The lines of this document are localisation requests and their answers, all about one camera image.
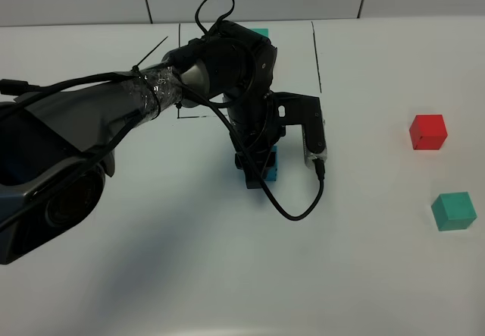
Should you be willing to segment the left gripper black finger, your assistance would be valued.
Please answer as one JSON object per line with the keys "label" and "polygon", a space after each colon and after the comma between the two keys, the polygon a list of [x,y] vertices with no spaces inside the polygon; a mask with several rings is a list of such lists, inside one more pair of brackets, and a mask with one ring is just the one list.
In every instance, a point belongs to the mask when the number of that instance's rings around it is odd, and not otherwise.
{"label": "left gripper black finger", "polygon": [[261,183],[260,183],[260,180],[258,179],[259,177],[261,177],[265,181],[267,180],[268,170],[269,170],[268,166],[258,165],[257,169],[260,171],[259,174],[256,174],[255,171],[252,170],[249,164],[244,165],[244,175],[245,175],[247,189],[260,189]]}

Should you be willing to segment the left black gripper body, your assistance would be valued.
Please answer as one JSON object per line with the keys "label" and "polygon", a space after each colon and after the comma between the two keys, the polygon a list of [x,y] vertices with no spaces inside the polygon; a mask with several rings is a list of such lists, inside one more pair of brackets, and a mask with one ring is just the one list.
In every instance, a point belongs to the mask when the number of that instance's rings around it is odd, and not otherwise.
{"label": "left black gripper body", "polygon": [[285,128],[278,127],[274,122],[273,93],[254,93],[240,104],[235,103],[233,92],[226,94],[226,102],[231,104],[227,109],[230,123],[256,166],[266,165],[271,148],[285,135]]}

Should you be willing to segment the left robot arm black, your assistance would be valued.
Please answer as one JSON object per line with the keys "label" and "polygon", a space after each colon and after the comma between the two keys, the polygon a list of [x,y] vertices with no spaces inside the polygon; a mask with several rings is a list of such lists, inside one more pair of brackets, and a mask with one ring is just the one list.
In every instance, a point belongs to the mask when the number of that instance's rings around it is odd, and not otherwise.
{"label": "left robot arm black", "polygon": [[223,96],[248,113],[242,137],[268,115],[277,50],[264,35],[222,20],[161,62],[50,86],[2,80],[1,262],[10,264],[83,221],[97,206],[114,149],[171,106]]}

